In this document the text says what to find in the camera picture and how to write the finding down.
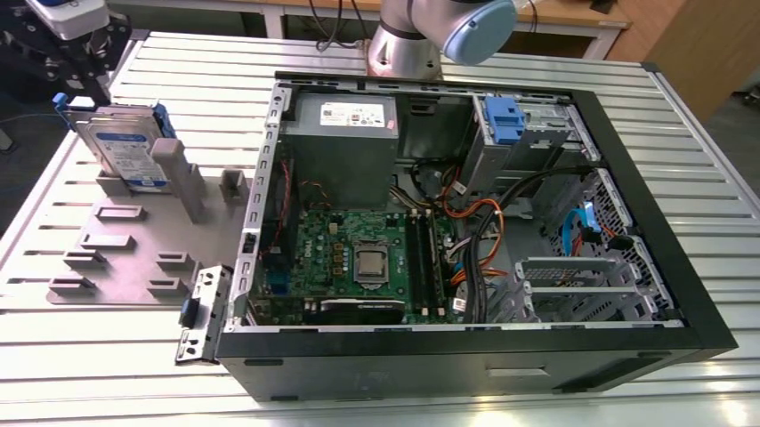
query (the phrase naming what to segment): blue drive bay latch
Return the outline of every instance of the blue drive bay latch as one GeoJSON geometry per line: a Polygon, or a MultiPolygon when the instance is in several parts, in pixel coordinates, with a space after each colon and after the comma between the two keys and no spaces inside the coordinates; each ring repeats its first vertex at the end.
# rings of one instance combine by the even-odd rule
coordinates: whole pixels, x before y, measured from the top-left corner
{"type": "Polygon", "coordinates": [[[515,145],[525,133],[525,114],[513,98],[488,96],[485,100],[488,125],[497,145],[515,145]]]}

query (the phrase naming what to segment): metal bracket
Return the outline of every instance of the metal bracket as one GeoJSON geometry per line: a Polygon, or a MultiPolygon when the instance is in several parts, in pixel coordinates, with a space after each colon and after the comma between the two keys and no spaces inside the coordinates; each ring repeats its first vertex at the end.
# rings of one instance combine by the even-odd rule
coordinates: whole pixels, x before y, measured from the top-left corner
{"type": "Polygon", "coordinates": [[[227,307],[233,278],[223,265],[198,272],[193,295],[182,305],[179,324],[183,327],[177,348],[177,365],[218,365],[217,344],[227,307]]]}

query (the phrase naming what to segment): green circuit board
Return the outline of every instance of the green circuit board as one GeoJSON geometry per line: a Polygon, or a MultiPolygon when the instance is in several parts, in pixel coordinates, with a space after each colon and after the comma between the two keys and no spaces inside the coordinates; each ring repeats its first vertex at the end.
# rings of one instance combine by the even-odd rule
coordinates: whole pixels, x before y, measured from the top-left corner
{"type": "MultiPolygon", "coordinates": [[[[420,297],[416,295],[420,295],[421,288],[414,289],[410,278],[409,215],[320,210],[302,213],[288,292],[273,295],[269,300],[267,311],[275,324],[301,324],[298,313],[304,311],[305,301],[332,298],[401,301],[406,307],[404,323],[452,323],[444,288],[448,281],[441,270],[430,270],[426,277],[425,283],[436,286],[436,289],[424,289],[429,296],[425,310],[420,308],[420,297]],[[388,260],[388,271],[384,269],[385,277],[378,278],[380,283],[362,283],[361,278],[356,277],[360,271],[357,256],[362,256],[362,249],[382,251],[388,260]]],[[[454,224],[448,219],[441,221],[430,218],[434,233],[442,242],[446,236],[453,235],[454,224]]]]}
{"type": "Polygon", "coordinates": [[[405,213],[309,212],[300,224],[290,295],[385,297],[408,302],[405,218],[405,213]],[[330,234],[330,222],[336,224],[336,234],[330,234]],[[376,290],[353,280],[354,245],[360,241],[381,242],[388,249],[390,281],[376,290]]]}

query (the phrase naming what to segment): ram slot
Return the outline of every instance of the ram slot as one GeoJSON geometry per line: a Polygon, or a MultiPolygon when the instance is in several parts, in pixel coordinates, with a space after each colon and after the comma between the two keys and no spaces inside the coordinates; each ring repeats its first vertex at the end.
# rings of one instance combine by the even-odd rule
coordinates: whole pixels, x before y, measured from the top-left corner
{"type": "Polygon", "coordinates": [[[420,266],[420,239],[417,238],[417,218],[406,215],[406,265],[412,284],[412,303],[416,313],[424,308],[424,282],[420,266]]]}
{"type": "Polygon", "coordinates": [[[432,299],[432,305],[438,308],[438,315],[442,316],[444,306],[445,306],[445,291],[444,291],[444,272],[442,272],[442,254],[440,250],[438,242],[438,224],[436,223],[436,217],[430,213],[430,256],[433,257],[433,267],[434,267],[434,298],[432,299]]]}
{"type": "Polygon", "coordinates": [[[429,313],[436,306],[436,279],[434,279],[434,258],[430,241],[430,221],[421,216],[417,221],[417,236],[421,242],[420,259],[422,261],[424,273],[424,315],[429,313]]]}

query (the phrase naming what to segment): slotted aluminum surface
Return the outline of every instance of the slotted aluminum surface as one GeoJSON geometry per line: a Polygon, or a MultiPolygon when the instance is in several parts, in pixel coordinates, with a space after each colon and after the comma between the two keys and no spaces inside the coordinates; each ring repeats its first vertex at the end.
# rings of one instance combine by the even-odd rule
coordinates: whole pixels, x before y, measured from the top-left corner
{"type": "MultiPolygon", "coordinates": [[[[362,74],[365,63],[360,51],[332,48],[318,54],[312,42],[154,33],[131,51],[113,95],[117,102],[162,100],[187,160],[201,164],[203,174],[237,167],[251,176],[277,69],[362,74]]],[[[0,420],[83,425],[114,417],[110,425],[135,425],[142,420],[133,417],[147,417],[150,423],[246,426],[760,424],[754,394],[760,391],[758,203],[679,100],[664,93],[664,82],[637,64],[525,56],[499,55],[479,67],[445,61],[444,70],[448,80],[596,91],[739,350],[592,396],[259,405],[223,367],[174,366],[175,308],[46,302],[47,279],[64,271],[60,255],[74,247],[91,204],[103,198],[94,184],[99,166],[70,135],[0,244],[0,420]]]]}

